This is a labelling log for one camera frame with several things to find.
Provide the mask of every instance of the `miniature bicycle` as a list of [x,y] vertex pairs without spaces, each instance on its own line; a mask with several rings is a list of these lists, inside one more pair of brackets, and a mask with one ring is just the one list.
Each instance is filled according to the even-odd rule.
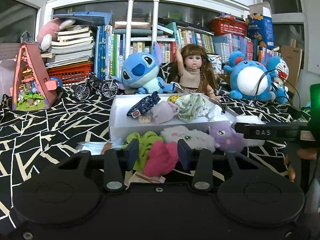
[[78,84],[75,87],[74,93],[77,100],[87,100],[92,95],[92,92],[105,98],[113,98],[116,96],[118,86],[115,80],[104,80],[104,76],[97,78],[95,75],[93,72],[88,72],[84,79],[85,83]]

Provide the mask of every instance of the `toy house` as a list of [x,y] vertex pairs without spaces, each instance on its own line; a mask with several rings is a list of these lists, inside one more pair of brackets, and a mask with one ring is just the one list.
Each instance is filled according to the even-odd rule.
[[12,110],[47,109],[57,99],[57,81],[50,80],[36,43],[21,43],[14,72]]

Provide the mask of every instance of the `black circular disc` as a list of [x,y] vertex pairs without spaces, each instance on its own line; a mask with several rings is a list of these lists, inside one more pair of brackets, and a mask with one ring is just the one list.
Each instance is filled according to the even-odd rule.
[[297,218],[304,205],[304,194],[276,173],[247,170],[222,183],[217,200],[222,210],[239,222],[274,227]]
[[25,219],[45,225],[76,222],[100,200],[98,187],[73,170],[53,170],[35,176],[13,195],[13,206]]

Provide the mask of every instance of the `doll's hair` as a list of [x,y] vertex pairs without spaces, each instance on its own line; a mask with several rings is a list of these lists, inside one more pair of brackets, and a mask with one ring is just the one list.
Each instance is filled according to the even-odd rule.
[[[208,59],[208,55],[205,52],[205,49],[195,45],[195,44],[188,44],[184,46],[181,50],[181,55],[183,58],[183,64],[184,67],[186,67],[185,64],[185,58],[193,55],[200,55],[202,58],[202,66],[200,68],[200,86],[199,86],[199,92],[203,92],[205,94],[208,93],[207,86],[210,85],[213,89],[217,88],[217,80],[213,73],[213,67],[211,65],[211,62]],[[175,62],[172,67],[169,70],[170,78],[172,81],[179,83],[180,76],[178,73],[178,63]]]

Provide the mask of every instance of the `red plastic basket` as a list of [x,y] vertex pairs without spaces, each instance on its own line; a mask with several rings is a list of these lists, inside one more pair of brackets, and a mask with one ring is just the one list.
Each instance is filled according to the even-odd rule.
[[215,18],[210,21],[211,31],[214,35],[233,34],[245,37],[247,24],[227,18]]
[[48,69],[49,77],[58,77],[63,87],[69,87],[83,81],[88,72],[92,71],[93,63],[86,62],[78,65]]

